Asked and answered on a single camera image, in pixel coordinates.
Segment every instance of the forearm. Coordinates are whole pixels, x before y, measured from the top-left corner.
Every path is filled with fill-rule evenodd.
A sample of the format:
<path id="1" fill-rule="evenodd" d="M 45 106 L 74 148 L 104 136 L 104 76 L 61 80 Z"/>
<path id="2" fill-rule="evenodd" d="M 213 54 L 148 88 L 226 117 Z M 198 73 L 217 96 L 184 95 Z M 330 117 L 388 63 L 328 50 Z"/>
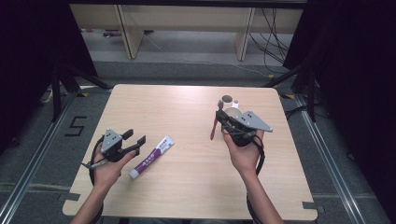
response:
<path id="1" fill-rule="evenodd" d="M 91 194 L 79 208 L 71 223 L 90 223 L 99 212 L 110 187 L 93 187 Z"/>
<path id="2" fill-rule="evenodd" d="M 283 223 L 256 174 L 250 172 L 241 176 L 247 188 L 247 196 L 259 220 L 264 224 Z"/>

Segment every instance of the light wood tabletop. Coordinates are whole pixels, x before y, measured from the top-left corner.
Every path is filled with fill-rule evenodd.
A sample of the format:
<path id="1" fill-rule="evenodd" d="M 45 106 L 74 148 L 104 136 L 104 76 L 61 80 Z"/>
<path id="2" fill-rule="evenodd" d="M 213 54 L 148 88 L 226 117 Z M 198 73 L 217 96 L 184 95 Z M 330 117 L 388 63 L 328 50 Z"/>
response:
<path id="1" fill-rule="evenodd" d="M 147 143 L 123 168 L 106 197 L 103 216 L 251 219 L 244 183 L 231 164 L 219 124 L 214 139 L 209 138 L 223 95 L 238 100 L 242 112 L 252 110 L 274 130 L 264 134 L 266 157 L 259 178 L 282 218 L 317 218 L 317 210 L 303 208 L 313 198 L 276 90 L 160 85 L 117 85 L 108 99 L 83 162 L 90 160 L 107 128 L 120 134 L 134 129 L 122 148 L 143 135 Z M 175 144 L 132 179 L 130 171 L 165 135 Z M 80 197 L 66 200 L 64 213 L 73 216 L 91 189 L 88 170 L 81 166 L 70 189 Z"/>

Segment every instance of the toothpaste tube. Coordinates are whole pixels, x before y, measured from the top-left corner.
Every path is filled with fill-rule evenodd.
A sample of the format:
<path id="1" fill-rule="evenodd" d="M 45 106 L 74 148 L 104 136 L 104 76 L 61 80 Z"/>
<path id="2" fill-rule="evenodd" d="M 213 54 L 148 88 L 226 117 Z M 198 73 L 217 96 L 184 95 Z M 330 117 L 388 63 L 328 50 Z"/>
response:
<path id="1" fill-rule="evenodd" d="M 174 141 L 171 137 L 166 135 L 163 140 L 151 151 L 147 158 L 145 158 L 142 162 L 140 162 L 130 173 L 129 175 L 135 179 L 137 178 L 149 165 L 154 162 L 157 158 L 159 158 L 163 153 L 165 153 L 172 145 L 174 145 Z"/>

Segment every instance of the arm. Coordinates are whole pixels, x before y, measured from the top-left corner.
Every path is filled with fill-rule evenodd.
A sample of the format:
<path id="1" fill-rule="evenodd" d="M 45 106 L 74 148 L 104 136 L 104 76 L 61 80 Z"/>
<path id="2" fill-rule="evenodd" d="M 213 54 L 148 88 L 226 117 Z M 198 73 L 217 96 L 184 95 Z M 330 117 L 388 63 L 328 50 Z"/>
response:
<path id="1" fill-rule="evenodd" d="M 102 144 L 100 144 L 96 149 L 95 161 L 99 161 L 103 158 L 103 155 L 100 153 L 101 147 Z M 135 154 L 135 151 L 129 152 L 120 161 L 107 162 L 104 165 L 95 168 L 93 171 L 95 182 L 91 194 L 79 208 L 71 223 L 90 223 L 95 218 L 103 204 L 103 201 L 105 200 L 105 197 L 119 178 L 122 167 L 128 163 Z"/>
<path id="2" fill-rule="evenodd" d="M 264 132 L 258 130 L 257 135 L 262 139 Z M 230 151 L 233 166 L 245 183 L 247 196 L 259 220 L 262 223 L 283 223 L 256 175 L 256 164 L 260 157 L 257 147 L 252 143 L 245 147 L 238 147 L 229 134 L 223 133 L 223 137 Z"/>

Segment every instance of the gray carpet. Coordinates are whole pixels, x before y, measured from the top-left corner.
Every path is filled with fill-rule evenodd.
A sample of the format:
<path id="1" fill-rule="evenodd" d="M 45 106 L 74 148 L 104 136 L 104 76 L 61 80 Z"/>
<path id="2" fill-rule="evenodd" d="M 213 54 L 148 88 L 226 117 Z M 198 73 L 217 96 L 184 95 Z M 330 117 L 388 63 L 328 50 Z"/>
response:
<path id="1" fill-rule="evenodd" d="M 269 81 L 266 76 L 273 74 L 264 66 L 244 66 L 249 70 L 260 71 L 264 74 L 262 76 L 220 64 L 95 63 L 95 66 L 99 78 L 111 85 L 134 83 L 260 87 Z M 286 71 L 281 67 L 270 67 L 270 69 L 278 72 Z M 80 78 L 78 82 L 80 85 L 91 85 Z M 292 78 L 278 85 L 279 93 L 290 93 L 291 82 Z M 73 183 L 109 94 L 92 92 L 87 97 L 77 97 L 74 100 L 11 223 L 67 223 L 70 221 L 71 217 L 62 213 L 64 201 L 61 196 L 68 192 Z M 285 110 L 297 107 L 296 101 L 292 99 L 281 99 L 281 103 Z M 21 145 L 8 148 L 0 157 L 0 203 L 7 199 L 13 184 L 19 180 L 50 126 L 51 107 L 51 103 L 38 107 L 18 136 Z M 331 118 L 323 118 L 328 117 L 325 108 L 317 107 L 316 112 L 321 115 L 317 116 L 317 125 L 356 197 L 367 223 L 389 223 L 359 167 L 346 156 L 347 146 Z M 321 211 L 318 213 L 317 222 L 319 224 L 351 223 L 300 113 L 297 112 L 289 118 L 289 126 L 309 188 Z M 84 126 L 84 129 L 79 136 L 67 136 L 78 134 L 78 129 L 70 128 L 74 118 L 77 118 L 75 125 Z M 104 223 L 118 223 L 118 219 L 106 217 Z"/>

